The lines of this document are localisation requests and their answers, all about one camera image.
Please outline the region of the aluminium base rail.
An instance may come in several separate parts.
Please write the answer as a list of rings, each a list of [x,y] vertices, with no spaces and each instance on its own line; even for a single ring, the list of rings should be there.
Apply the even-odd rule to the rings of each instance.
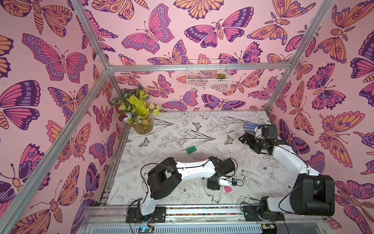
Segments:
[[[285,221],[245,221],[241,206],[161,205],[164,223],[126,223],[127,206],[91,207],[80,234],[333,234],[327,218],[284,214]]]

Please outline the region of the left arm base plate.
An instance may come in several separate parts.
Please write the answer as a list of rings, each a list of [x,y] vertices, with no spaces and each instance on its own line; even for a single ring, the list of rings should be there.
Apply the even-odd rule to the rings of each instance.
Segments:
[[[156,207],[152,214],[142,214],[140,207],[130,207],[127,210],[126,223],[164,223],[166,207]]]

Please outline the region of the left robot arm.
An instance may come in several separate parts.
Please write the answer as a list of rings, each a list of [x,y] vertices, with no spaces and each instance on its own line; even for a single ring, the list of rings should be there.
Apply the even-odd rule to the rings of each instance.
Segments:
[[[153,165],[155,167],[147,173],[147,178],[141,174],[146,194],[137,203],[137,211],[142,216],[154,213],[158,201],[169,196],[183,181],[205,179],[209,190],[218,191],[222,186],[234,185],[233,176],[237,171],[237,163],[232,158],[209,157],[204,161],[183,163],[169,157]]]

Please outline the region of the pink lego brick right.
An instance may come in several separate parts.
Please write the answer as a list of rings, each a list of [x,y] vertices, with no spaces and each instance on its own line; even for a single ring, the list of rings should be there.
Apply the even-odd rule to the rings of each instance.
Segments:
[[[232,188],[229,187],[229,186],[225,186],[225,187],[224,187],[224,191],[226,192],[226,194],[229,194],[229,193],[232,192]]]

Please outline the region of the small succulent in basket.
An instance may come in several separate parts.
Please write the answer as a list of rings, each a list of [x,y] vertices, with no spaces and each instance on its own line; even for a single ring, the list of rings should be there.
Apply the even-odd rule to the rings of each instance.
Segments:
[[[216,76],[216,79],[218,79],[218,80],[224,80],[224,79],[226,79],[227,78],[227,75],[226,74],[218,74],[217,76]]]

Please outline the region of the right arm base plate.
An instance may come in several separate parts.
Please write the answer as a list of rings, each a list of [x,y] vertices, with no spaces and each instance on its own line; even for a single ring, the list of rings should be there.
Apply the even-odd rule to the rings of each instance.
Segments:
[[[241,211],[244,214],[245,221],[264,221],[264,222],[272,222],[272,221],[285,221],[285,217],[283,213],[275,213],[275,212],[264,212],[260,213],[259,206],[252,206],[249,204],[245,204],[241,206]]]

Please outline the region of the green lego brick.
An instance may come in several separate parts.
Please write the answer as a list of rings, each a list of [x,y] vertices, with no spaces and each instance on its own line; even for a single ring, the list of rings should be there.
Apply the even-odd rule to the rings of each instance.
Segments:
[[[190,155],[190,154],[192,154],[196,151],[197,151],[197,148],[195,146],[191,146],[191,147],[186,149],[186,152],[187,152],[188,155]]]

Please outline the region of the potted green plant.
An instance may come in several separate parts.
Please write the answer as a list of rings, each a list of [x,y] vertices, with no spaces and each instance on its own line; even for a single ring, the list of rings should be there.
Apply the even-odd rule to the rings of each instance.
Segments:
[[[131,125],[139,135],[150,133],[153,130],[153,117],[161,114],[160,105],[147,103],[149,92],[147,88],[123,89],[121,95],[111,101],[118,119]]]

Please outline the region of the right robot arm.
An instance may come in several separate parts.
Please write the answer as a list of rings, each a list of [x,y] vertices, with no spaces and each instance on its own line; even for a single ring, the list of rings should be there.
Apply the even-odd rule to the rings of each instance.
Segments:
[[[239,141],[257,154],[267,153],[296,177],[292,190],[283,197],[262,197],[258,213],[262,219],[279,214],[332,216],[335,213],[335,182],[309,166],[292,148],[278,137],[270,124],[246,123]]]

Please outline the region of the blue work glove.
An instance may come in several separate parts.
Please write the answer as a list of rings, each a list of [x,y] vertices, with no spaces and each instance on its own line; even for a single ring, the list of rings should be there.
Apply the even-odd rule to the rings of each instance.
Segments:
[[[244,132],[245,133],[250,133],[250,134],[256,134],[256,131],[258,130],[259,126],[261,126],[261,124],[252,123],[252,122],[247,121],[243,125]]]

